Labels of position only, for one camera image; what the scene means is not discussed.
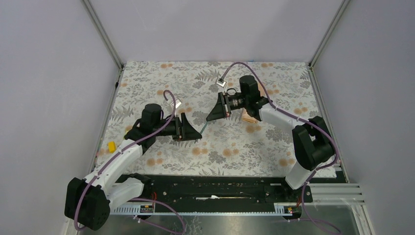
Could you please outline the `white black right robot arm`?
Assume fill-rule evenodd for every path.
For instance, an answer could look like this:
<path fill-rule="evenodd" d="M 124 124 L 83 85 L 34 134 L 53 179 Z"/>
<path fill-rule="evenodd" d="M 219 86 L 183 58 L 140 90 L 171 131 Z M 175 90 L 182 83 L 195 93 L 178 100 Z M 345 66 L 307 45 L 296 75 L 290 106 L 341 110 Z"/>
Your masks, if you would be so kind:
<path fill-rule="evenodd" d="M 213 121 L 231 116 L 233 110 L 245 109 L 247 114 L 292 135 L 296 163 L 285 176 L 281 197 L 288 202 L 300 195 L 300 187 L 307 184 L 316 171 L 329 166 L 327 161 L 338 157 L 339 150 L 328 131 L 324 119 L 315 116 L 303 119 L 277 107 L 268 94 L 261 95 L 263 83 L 252 75 L 239 79 L 240 91 L 235 94 L 218 93 L 215 106 L 206 120 Z"/>

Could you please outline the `teal plastic knife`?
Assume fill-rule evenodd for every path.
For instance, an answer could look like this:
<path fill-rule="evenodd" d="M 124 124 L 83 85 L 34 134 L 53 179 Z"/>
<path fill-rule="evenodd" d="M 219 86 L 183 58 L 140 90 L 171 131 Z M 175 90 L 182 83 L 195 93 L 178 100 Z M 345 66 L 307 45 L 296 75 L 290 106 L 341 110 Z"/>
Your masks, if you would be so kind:
<path fill-rule="evenodd" d="M 209 124 L 209 122 L 208 122 L 208 121 L 206 121 L 206 122 L 205 122 L 205 124 L 203 125 L 202 129 L 201 129 L 201 130 L 200 130 L 200 132 L 199 132 L 201 135 L 203 134 L 203 132 L 204 132 L 204 131 L 205 131 L 205 129 L 207 128 L 208 124 Z"/>

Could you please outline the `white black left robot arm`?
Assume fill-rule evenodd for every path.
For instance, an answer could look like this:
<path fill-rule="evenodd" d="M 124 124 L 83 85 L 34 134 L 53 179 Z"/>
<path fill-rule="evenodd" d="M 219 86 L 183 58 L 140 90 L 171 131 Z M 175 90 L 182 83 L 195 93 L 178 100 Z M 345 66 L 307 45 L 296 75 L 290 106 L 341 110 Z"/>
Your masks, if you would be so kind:
<path fill-rule="evenodd" d="M 158 136 L 174 141 L 193 141 L 202 135 L 189 123 L 185 113 L 162 118 L 158 104 L 147 104 L 120 147 L 99 168 L 83 179 L 73 178 L 67 186 L 64 215 L 92 230 L 99 230 L 113 209 L 137 198 L 146 201 L 152 189 L 143 180 L 130 177 L 116 185 L 124 170 L 138 160 Z"/>

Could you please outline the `orange cloth napkin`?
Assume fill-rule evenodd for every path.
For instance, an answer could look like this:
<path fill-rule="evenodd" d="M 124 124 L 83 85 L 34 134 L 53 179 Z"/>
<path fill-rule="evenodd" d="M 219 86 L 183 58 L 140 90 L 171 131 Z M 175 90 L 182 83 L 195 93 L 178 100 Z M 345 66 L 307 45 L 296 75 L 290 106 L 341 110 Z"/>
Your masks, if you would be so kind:
<path fill-rule="evenodd" d="M 251 82 L 240 83 L 241 93 L 244 99 L 244 108 L 250 117 L 262 121 L 260 109 L 269 103 L 268 99 L 260 94 L 258 83 L 254 80 Z"/>

